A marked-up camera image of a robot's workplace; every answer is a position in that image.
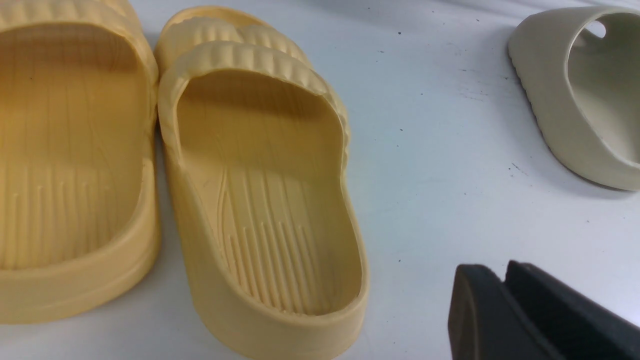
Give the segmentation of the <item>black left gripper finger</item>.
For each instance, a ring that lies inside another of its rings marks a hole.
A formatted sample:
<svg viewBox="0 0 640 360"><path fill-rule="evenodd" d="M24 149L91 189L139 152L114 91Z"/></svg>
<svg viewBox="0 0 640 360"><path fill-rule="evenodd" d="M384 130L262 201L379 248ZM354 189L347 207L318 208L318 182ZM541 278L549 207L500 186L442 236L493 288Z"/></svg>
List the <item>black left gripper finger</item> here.
<svg viewBox="0 0 640 360"><path fill-rule="evenodd" d="M455 269L448 315L454 360L637 360L638 326L531 263L505 280L482 264Z"/></svg>

